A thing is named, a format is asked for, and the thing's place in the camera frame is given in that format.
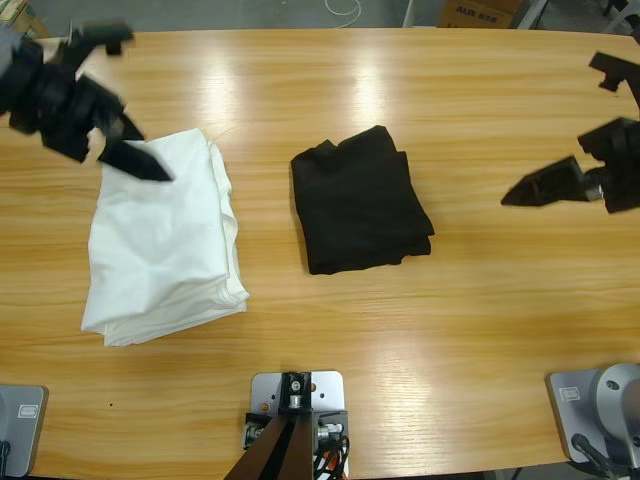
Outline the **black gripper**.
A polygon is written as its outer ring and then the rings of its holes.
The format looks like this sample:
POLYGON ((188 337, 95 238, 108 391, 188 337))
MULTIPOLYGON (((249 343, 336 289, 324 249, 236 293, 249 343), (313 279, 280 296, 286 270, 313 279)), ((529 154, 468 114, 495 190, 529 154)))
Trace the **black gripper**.
POLYGON ((522 177, 501 199, 503 206, 544 207, 560 201, 604 198, 609 214, 639 207, 639 122, 618 117, 578 137, 583 151, 604 162, 601 185, 574 156, 522 177))
POLYGON ((107 142, 98 160, 140 180, 170 182, 171 174, 151 154, 124 141, 143 141, 119 97, 77 70, 97 47, 119 55, 120 41, 62 41, 46 61, 34 41, 9 41, 1 67, 1 113, 11 128, 39 133, 43 146, 80 163, 88 135, 99 129, 107 142))

